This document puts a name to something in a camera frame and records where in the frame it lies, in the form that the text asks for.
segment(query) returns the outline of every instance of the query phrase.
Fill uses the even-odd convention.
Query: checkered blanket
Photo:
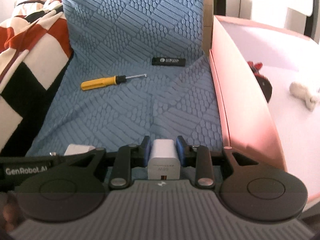
[[[26,153],[73,52],[61,0],[27,1],[14,15],[0,24],[2,156]]]

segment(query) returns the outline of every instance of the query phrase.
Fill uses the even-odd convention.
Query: metal screw
[[[200,186],[211,186],[213,184],[213,180],[209,178],[201,178],[198,180],[198,184]]]
[[[111,184],[116,187],[123,186],[127,183],[127,181],[123,178],[114,178],[111,180]]]

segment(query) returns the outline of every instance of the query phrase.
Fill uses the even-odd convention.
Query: white plush toy
[[[289,91],[294,97],[305,101],[306,107],[310,111],[313,111],[316,107],[316,104],[320,102],[320,90],[312,92],[308,86],[303,85],[302,83],[292,82],[289,87]]]

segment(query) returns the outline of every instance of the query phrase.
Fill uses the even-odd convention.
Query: black rectangular object
[[[184,67],[186,65],[185,58],[171,58],[171,57],[153,57],[151,65],[154,66],[178,66]]]

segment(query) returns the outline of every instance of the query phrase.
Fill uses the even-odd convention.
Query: power adapter
[[[180,178],[180,160],[173,140],[153,141],[148,161],[148,179]]]

